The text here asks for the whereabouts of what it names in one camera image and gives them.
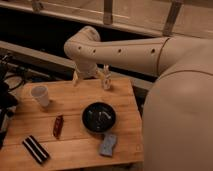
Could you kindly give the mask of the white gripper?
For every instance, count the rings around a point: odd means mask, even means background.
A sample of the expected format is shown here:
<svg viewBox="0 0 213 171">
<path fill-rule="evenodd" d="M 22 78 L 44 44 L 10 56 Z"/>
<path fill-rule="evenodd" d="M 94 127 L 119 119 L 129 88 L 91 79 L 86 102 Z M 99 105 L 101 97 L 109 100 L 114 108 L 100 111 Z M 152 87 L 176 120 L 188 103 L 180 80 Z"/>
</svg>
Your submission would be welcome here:
<svg viewBox="0 0 213 171">
<path fill-rule="evenodd" d="M 96 64 L 77 65 L 73 73 L 73 85 L 76 86 L 78 84 L 79 77 L 81 79 L 91 78 L 97 74 L 97 71 L 98 67 Z M 111 73 L 108 65 L 105 65 L 103 67 L 103 71 L 101 72 L 101 85 L 104 90 L 109 90 L 111 88 Z"/>
</svg>

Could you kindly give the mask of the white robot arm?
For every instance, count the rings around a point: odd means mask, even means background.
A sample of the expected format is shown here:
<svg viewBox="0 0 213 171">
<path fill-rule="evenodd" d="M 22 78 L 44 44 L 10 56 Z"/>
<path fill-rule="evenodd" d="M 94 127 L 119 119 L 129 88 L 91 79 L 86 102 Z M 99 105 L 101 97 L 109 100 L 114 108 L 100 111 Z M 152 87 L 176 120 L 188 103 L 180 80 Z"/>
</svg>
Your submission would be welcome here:
<svg viewBox="0 0 213 171">
<path fill-rule="evenodd" d="M 64 51 L 82 77 L 108 64 L 157 78 L 143 108 L 144 171 L 213 171 L 213 39 L 102 42 L 86 26 Z"/>
</svg>

